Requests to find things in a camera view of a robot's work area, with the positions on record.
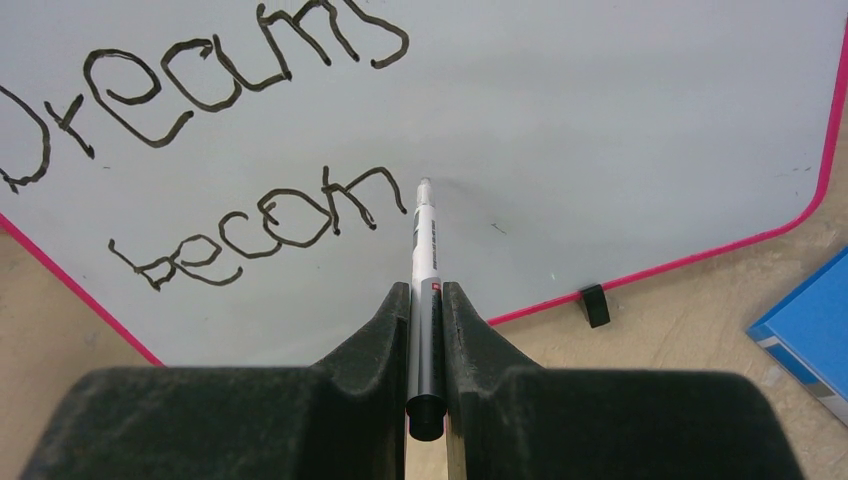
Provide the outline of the black and white marker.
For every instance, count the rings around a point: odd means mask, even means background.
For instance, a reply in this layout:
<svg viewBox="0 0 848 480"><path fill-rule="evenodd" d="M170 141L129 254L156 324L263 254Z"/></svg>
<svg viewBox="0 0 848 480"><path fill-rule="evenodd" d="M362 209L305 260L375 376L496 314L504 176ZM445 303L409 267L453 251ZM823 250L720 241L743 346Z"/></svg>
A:
<svg viewBox="0 0 848 480"><path fill-rule="evenodd" d="M422 442L442 437L447 412L437 252L435 195L431 180L424 178L414 217L406 401L409 433Z"/></svg>

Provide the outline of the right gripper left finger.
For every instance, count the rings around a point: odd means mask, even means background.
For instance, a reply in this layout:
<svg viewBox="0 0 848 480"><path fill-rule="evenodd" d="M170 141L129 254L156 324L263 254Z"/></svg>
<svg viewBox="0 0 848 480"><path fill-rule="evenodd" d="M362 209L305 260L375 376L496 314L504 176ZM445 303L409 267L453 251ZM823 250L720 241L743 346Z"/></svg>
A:
<svg viewBox="0 0 848 480"><path fill-rule="evenodd" d="M59 402L24 479L400 479L409 287L305 367L114 367Z"/></svg>

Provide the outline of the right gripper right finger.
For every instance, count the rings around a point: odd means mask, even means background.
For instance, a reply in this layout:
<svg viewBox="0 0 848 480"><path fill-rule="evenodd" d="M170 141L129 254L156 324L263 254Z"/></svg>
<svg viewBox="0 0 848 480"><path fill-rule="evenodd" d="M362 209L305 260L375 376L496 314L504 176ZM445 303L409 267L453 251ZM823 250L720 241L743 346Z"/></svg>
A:
<svg viewBox="0 0 848 480"><path fill-rule="evenodd" d="M452 479L799 479L767 398L719 371L545 368L443 288Z"/></svg>

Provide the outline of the pink-framed whiteboard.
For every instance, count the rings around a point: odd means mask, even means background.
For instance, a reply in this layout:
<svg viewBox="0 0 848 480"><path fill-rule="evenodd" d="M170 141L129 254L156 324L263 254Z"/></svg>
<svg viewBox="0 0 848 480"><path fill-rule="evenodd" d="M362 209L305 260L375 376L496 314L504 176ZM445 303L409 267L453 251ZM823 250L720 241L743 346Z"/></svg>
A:
<svg viewBox="0 0 848 480"><path fill-rule="evenodd" d="M1 218L166 365L309 363L439 267L501 318L772 234L843 1L5 1Z"/></svg>

